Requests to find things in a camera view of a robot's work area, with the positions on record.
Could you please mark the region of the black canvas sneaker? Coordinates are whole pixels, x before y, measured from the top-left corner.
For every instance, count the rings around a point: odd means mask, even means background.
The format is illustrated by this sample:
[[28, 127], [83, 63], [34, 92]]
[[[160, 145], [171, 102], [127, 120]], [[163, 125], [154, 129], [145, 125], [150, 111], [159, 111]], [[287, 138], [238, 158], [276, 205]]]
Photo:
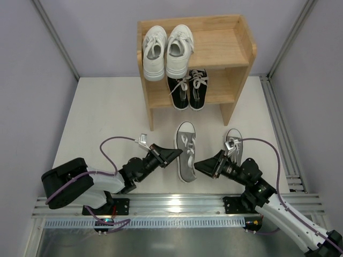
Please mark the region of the black canvas sneaker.
[[174, 108], [177, 110], [185, 110], [188, 108], [188, 80], [188, 76], [182, 79], [167, 77], [167, 85], [170, 90], [169, 95], [171, 96]]
[[204, 107], [208, 86], [208, 75], [205, 69], [189, 71], [190, 107], [199, 111]]

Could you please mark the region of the wooden two-tier shoe shelf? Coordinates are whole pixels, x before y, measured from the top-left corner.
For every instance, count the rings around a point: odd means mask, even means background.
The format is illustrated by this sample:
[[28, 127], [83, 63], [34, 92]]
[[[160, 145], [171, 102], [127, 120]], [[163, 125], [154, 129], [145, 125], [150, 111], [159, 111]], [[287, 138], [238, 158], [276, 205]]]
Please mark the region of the wooden two-tier shoe shelf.
[[160, 25], [170, 34], [180, 24], [188, 26], [194, 38], [195, 53], [190, 56], [188, 68], [206, 70], [209, 81], [205, 102], [218, 104], [223, 123], [228, 125], [257, 53], [248, 23], [240, 14], [143, 20], [137, 23], [137, 62], [150, 129], [154, 129], [154, 109], [170, 107], [173, 102], [166, 78], [157, 82], [144, 78], [143, 39], [154, 25]]

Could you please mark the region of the white sneaker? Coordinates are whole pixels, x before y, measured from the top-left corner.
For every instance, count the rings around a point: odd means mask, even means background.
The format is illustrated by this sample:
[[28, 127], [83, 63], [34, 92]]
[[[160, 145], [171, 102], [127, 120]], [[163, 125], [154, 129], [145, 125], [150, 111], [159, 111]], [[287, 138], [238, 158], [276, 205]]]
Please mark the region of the white sneaker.
[[177, 25], [168, 38], [166, 74], [172, 79], [182, 79], [188, 70], [194, 52], [194, 39], [190, 28]]
[[167, 33], [161, 26], [153, 26], [146, 33], [143, 43], [143, 73], [148, 81], [159, 81], [165, 76], [164, 54]]

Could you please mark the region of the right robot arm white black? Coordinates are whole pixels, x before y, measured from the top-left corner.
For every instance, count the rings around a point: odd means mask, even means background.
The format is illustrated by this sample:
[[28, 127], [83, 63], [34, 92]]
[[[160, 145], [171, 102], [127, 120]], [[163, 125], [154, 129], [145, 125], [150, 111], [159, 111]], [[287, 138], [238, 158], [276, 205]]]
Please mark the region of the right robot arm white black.
[[336, 230], [327, 231], [318, 226], [289, 205], [262, 178], [263, 173], [252, 158], [237, 165], [221, 150], [212, 158], [196, 162], [194, 167], [211, 178], [223, 175], [243, 185], [245, 190], [241, 194], [242, 205], [272, 221], [296, 243], [305, 256], [342, 255], [342, 235]]

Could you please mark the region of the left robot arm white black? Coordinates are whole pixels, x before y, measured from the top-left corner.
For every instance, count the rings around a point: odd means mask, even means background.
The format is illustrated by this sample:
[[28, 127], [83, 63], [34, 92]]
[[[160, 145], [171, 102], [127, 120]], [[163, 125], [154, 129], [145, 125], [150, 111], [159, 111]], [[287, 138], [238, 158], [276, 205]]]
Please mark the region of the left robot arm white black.
[[155, 169], [165, 168], [183, 150], [150, 145], [144, 158], [133, 157], [118, 172], [89, 170], [84, 158], [78, 157], [55, 167], [41, 177], [50, 209], [60, 209], [74, 203], [93, 210], [113, 205], [111, 194], [127, 194]]

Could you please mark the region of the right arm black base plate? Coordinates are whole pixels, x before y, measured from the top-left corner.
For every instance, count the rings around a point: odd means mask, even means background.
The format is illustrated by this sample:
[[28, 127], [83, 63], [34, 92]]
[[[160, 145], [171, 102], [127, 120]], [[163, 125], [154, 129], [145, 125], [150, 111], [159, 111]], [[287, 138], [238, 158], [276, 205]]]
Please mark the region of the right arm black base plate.
[[225, 214], [247, 214], [249, 212], [239, 196], [225, 196], [222, 201]]

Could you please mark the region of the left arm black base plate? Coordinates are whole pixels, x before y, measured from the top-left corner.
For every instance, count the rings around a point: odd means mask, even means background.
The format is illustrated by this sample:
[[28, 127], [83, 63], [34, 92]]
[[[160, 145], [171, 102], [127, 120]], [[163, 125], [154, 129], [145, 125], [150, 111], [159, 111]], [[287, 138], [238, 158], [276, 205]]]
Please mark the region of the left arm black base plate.
[[111, 203], [106, 203], [98, 209], [90, 208], [90, 210], [96, 216], [127, 216], [129, 214], [129, 198], [112, 198], [112, 200]]

